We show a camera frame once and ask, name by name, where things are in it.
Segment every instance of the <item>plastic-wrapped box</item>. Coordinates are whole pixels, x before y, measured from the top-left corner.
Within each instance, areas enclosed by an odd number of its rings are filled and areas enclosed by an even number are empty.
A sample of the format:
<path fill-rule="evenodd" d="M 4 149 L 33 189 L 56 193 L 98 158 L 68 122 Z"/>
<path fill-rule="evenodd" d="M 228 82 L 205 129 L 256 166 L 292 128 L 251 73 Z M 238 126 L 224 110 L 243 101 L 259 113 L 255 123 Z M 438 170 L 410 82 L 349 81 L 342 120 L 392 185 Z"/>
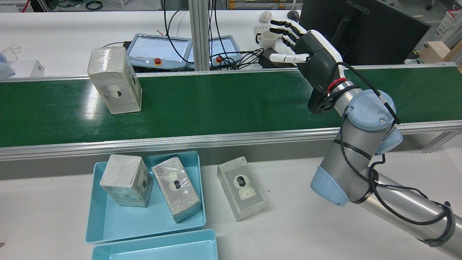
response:
<path fill-rule="evenodd" d="M 218 179 L 236 221 L 265 209 L 265 196 L 244 156 L 218 165 Z"/>
<path fill-rule="evenodd" d="M 111 155 L 99 184 L 120 206 L 147 207 L 153 179 L 143 158 Z"/>
<path fill-rule="evenodd" d="M 142 89 L 124 47 L 94 49 L 87 72 L 111 114 L 141 111 Z"/>
<path fill-rule="evenodd" d="M 178 156 L 152 167 L 152 172 L 176 223 L 201 210 L 201 199 Z"/>

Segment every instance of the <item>white tabletop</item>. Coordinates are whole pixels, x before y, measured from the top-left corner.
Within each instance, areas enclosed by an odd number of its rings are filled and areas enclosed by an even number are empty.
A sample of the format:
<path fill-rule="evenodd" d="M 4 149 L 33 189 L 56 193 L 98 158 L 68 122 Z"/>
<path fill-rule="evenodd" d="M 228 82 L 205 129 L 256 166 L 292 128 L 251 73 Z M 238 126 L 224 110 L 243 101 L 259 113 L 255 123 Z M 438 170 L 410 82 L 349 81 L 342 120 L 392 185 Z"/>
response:
<path fill-rule="evenodd" d="M 220 35 L 232 35 L 240 50 L 255 50 L 253 28 L 262 11 L 217 11 Z M 287 10 L 272 10 L 284 19 Z M 173 11 L 167 12 L 167 22 Z M 38 60 L 47 76 L 87 74 L 91 50 L 109 43 L 131 41 L 135 34 L 165 33 L 162 11 L 149 12 L 51 12 L 0 13 L 0 51 L 11 47 L 20 60 Z M 213 37 L 217 37 L 214 19 Z M 189 12 L 173 19 L 170 35 L 191 37 Z M 281 41 L 278 52 L 291 53 Z M 13 56 L 5 52 L 8 59 Z"/>
<path fill-rule="evenodd" d="M 462 136 L 431 154 L 416 149 L 412 136 L 405 141 L 401 149 L 387 154 L 387 163 L 377 170 L 419 188 L 432 200 L 450 201 L 460 215 Z M 230 148 L 231 154 L 247 158 L 264 153 L 284 157 L 292 145 L 306 147 L 308 155 L 315 155 L 250 162 L 268 205 L 241 222 L 234 220 L 217 178 L 217 165 L 201 167 L 204 228 L 215 230 L 220 260 L 450 259 L 357 205 L 337 207 L 316 195 L 309 183 L 330 144 L 293 143 L 277 150 L 271 150 L 272 146 Z M 201 161 L 213 156 L 210 153 L 201 153 Z M 0 259 L 90 259 L 93 245 L 85 243 L 85 230 L 91 165 L 87 168 L 89 172 L 82 175 L 0 181 L 0 242 L 5 243 Z"/>

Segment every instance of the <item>blue tray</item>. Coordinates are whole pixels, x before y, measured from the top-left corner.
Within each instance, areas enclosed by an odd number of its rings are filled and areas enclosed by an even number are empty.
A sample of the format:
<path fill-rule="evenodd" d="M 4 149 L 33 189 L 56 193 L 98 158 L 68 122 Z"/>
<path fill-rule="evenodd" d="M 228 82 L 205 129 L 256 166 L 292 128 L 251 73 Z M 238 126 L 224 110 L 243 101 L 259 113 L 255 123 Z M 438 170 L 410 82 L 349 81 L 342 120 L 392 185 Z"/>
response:
<path fill-rule="evenodd" d="M 153 176 L 151 167 L 173 156 L 178 156 L 185 167 L 197 195 L 202 201 L 202 210 L 180 223 L 175 223 L 162 190 Z M 197 230 L 205 225 L 204 196 L 202 194 L 201 167 L 197 152 L 143 157 L 149 173 L 154 179 L 148 207 L 120 206 L 99 185 L 107 162 L 97 162 L 93 172 L 90 212 L 85 240 L 89 244 L 126 240 L 135 237 L 178 233 Z"/>
<path fill-rule="evenodd" d="M 212 229 L 141 238 L 95 246 L 92 260 L 218 260 Z"/>

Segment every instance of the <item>white mug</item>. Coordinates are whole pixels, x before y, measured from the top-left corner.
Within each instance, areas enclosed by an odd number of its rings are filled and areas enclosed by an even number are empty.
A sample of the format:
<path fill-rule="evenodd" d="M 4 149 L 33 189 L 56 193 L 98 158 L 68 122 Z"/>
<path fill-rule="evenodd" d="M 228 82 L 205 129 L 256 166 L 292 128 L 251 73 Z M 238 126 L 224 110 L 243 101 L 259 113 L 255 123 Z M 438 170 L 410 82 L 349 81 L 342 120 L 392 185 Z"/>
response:
<path fill-rule="evenodd" d="M 260 47 L 263 49 L 269 49 L 276 46 L 276 40 L 278 39 L 278 35 L 274 32 L 264 31 L 263 33 L 257 33 L 255 35 L 255 41 L 257 42 Z"/>

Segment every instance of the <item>gray mouse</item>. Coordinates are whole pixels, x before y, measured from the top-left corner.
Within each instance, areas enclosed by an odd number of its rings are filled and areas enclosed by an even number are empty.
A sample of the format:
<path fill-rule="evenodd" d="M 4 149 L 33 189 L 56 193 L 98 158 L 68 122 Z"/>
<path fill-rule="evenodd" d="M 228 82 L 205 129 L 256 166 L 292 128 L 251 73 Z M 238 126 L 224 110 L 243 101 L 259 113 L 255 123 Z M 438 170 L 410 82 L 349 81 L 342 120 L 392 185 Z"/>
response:
<path fill-rule="evenodd" d="M 290 10 L 287 13 L 287 18 L 290 19 L 290 20 L 298 22 L 300 20 L 300 15 L 298 14 L 298 12 L 296 10 Z"/>

